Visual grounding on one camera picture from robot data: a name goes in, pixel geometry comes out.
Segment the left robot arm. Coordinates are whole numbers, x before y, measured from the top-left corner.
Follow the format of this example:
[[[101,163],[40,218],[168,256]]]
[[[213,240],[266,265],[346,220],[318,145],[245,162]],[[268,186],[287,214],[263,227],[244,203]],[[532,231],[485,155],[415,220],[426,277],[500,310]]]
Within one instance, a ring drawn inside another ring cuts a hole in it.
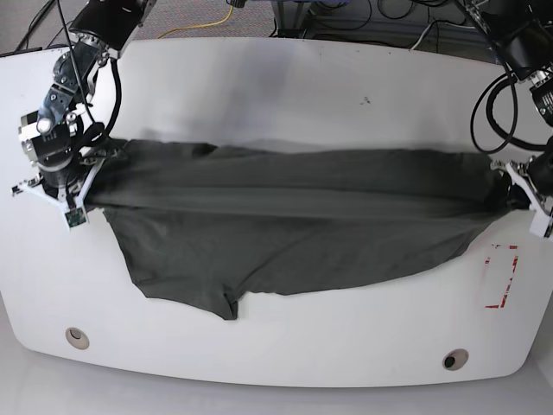
[[[509,185],[525,194],[534,213],[530,233],[552,240],[552,140],[532,144],[515,137],[519,103],[516,85],[528,82],[533,105],[547,125],[552,125],[552,2],[551,1],[455,1],[454,5],[485,38],[504,73],[479,96],[470,118],[470,136],[476,150],[488,156],[512,145],[535,152],[525,163],[493,161],[491,168],[507,176]],[[512,124],[505,131],[494,117],[499,94],[512,95]],[[502,143],[485,150],[477,144],[474,122],[480,104],[486,104],[486,120]]]

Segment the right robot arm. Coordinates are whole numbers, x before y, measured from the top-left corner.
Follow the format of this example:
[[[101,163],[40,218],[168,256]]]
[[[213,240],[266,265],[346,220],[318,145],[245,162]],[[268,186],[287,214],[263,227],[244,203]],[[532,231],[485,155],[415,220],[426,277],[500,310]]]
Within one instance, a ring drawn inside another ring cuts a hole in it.
[[[40,108],[21,118],[22,151],[38,173],[11,192],[56,206],[70,228],[87,223],[85,199],[94,178],[121,153],[110,137],[122,103],[118,60],[154,6],[153,1],[89,1],[73,21],[63,21],[67,51],[54,64]],[[115,104],[105,123],[91,112],[103,67],[110,67],[115,83]]]

